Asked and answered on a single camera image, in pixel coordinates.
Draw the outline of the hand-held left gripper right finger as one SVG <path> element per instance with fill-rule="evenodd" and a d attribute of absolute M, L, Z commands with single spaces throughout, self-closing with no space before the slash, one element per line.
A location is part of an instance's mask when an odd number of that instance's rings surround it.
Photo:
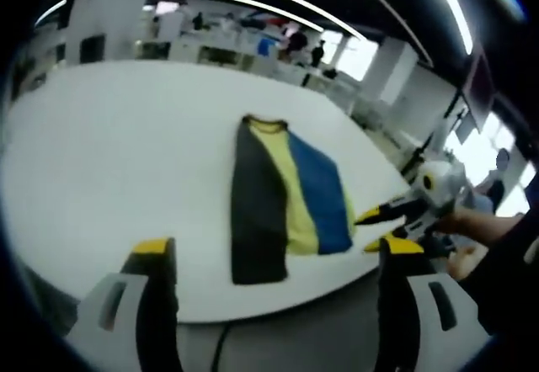
<path fill-rule="evenodd" d="M 460 371 L 490 336 L 478 306 L 414 241 L 379 241 L 379 371 Z"/>

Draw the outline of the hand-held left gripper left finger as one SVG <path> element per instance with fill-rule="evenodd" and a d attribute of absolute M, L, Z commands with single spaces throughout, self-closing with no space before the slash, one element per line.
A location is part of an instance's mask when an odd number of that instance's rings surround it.
<path fill-rule="evenodd" d="M 137 243 L 80 301 L 67 334 L 93 371 L 181 371 L 175 239 Z"/>

